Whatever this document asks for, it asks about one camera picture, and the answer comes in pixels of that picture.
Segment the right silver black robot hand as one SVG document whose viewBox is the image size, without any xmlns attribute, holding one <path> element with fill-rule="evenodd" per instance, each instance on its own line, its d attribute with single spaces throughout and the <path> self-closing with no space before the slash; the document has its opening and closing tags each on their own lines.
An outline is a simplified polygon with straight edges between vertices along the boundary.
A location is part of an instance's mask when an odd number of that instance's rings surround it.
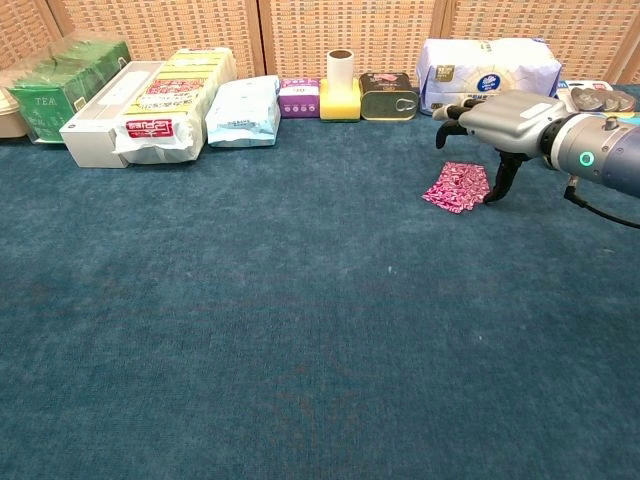
<svg viewBox="0 0 640 480">
<path fill-rule="evenodd" d="M 469 135 L 499 153 L 495 184 L 484 196 L 485 204 L 506 196 L 523 162 L 550 153 L 554 135 L 569 116 L 562 101 L 522 90 L 507 90 L 484 100 L 465 98 L 432 112 L 432 118 L 441 123 L 438 149 L 449 136 Z"/>
</svg>

